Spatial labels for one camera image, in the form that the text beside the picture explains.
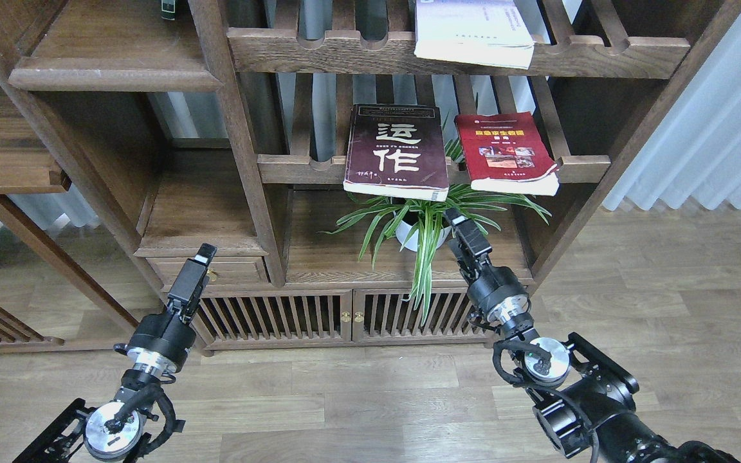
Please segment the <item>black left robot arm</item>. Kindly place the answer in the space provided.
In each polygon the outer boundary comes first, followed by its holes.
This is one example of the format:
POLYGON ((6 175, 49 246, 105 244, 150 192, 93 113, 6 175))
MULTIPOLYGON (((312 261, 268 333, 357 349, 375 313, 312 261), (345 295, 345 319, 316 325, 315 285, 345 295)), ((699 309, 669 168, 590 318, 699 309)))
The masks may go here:
POLYGON ((165 310, 145 316, 129 342, 114 346, 133 361, 114 399, 98 408, 83 399, 71 402, 18 455, 18 462, 68 462, 77 442, 100 461, 135 462, 182 431, 185 422, 176 418, 163 386, 176 380, 196 340, 190 322, 215 253, 215 246, 204 243, 183 265, 165 310))

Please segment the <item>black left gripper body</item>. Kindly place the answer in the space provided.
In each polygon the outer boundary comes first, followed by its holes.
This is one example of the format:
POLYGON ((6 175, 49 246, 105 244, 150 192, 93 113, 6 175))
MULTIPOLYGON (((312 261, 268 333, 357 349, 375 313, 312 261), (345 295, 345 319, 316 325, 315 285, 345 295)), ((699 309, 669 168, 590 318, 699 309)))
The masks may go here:
POLYGON ((142 319, 127 343, 127 357, 153 367, 157 374, 182 369, 196 334, 189 327, 208 284, 209 259, 187 260, 168 293, 167 307, 160 314, 142 319))

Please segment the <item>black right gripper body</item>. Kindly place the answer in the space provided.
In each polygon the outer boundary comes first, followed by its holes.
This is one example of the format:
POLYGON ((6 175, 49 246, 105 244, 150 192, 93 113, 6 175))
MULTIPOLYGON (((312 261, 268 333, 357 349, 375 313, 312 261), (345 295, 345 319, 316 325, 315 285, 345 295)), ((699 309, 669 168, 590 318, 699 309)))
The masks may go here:
POLYGON ((452 219, 451 250, 468 284, 474 316, 484 323, 529 325, 529 297, 506 266, 492 264, 492 246, 471 219, 452 219))

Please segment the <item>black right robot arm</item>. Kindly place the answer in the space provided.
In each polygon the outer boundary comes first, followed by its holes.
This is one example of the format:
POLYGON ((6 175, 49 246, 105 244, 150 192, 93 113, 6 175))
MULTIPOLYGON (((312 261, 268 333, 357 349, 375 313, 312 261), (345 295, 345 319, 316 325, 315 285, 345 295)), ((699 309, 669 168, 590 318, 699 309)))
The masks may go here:
POLYGON ((507 267, 491 263, 490 243, 458 209, 445 211, 449 241, 473 309, 471 325, 497 335, 492 363, 511 386, 524 389, 552 445, 571 458, 585 449, 608 462, 733 462, 735 457, 689 440, 672 446, 636 415, 635 378, 577 333, 567 341, 533 326, 526 289, 507 267))

